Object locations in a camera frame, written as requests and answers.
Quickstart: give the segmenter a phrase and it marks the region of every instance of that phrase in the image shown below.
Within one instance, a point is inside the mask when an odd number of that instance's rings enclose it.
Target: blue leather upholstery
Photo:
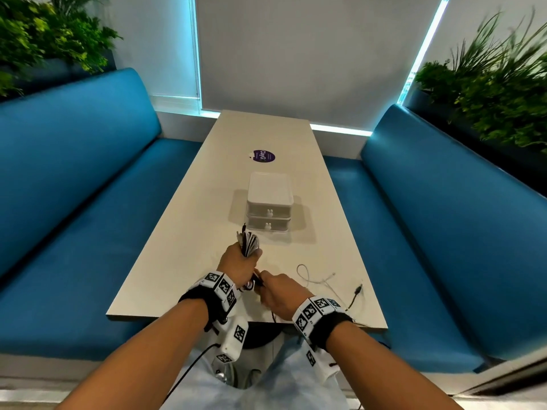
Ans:
[[[461,336],[360,161],[325,157],[389,330],[393,352],[423,372],[482,364]]]
[[[103,360],[143,323],[110,303],[200,143],[159,139],[0,291],[0,352]]]
[[[161,132],[120,70],[0,105],[0,276]]]
[[[547,345],[547,200],[396,105],[362,158],[486,352]]]

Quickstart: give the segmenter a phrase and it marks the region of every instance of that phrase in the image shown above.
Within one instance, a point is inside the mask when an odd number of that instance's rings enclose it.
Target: white table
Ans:
[[[268,163],[250,158],[255,150],[275,155]],[[245,221],[251,172],[287,173],[294,193],[288,233],[258,232],[264,254],[260,270],[286,273],[297,282],[303,263],[316,295],[349,306],[359,323],[387,328],[372,284],[347,223],[310,124],[304,120],[223,111],[165,209],[107,312],[116,319],[160,317],[199,277],[215,270],[225,248]],[[303,267],[300,274],[306,276]],[[272,322],[254,292],[236,304],[249,321]]]

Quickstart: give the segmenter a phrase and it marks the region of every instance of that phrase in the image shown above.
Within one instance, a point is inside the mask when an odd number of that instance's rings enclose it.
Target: black planter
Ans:
[[[429,95],[420,90],[410,97],[407,108],[547,197],[547,156],[538,148],[521,148],[493,139],[483,141],[467,120],[456,115],[454,108],[431,103]]]
[[[112,51],[106,50],[104,56],[108,60],[104,71],[116,70]],[[2,67],[1,69],[11,73],[8,68]],[[43,66],[29,68],[26,73],[28,75],[27,79],[16,79],[15,82],[15,87],[21,89],[24,95],[31,95],[32,93],[93,76],[82,69],[80,65],[68,65],[61,59],[46,59]],[[10,96],[0,97],[0,102],[15,99],[19,96],[18,93],[12,93]]]

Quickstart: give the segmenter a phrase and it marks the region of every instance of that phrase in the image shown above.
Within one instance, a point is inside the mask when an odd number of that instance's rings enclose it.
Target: wristband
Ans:
[[[205,326],[208,331],[215,321],[226,321],[230,310],[236,305],[236,286],[234,282],[222,272],[210,272],[201,278],[181,296],[184,299],[203,299],[207,304],[209,321]]]
[[[293,323],[308,344],[326,350],[326,340],[336,325],[353,322],[338,302],[322,296],[306,299],[293,315]]]

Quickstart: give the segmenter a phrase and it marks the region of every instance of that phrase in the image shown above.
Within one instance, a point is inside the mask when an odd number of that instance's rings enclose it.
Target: round sticker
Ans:
[[[270,151],[256,150],[253,151],[252,158],[257,162],[272,162],[275,159],[275,155]]]

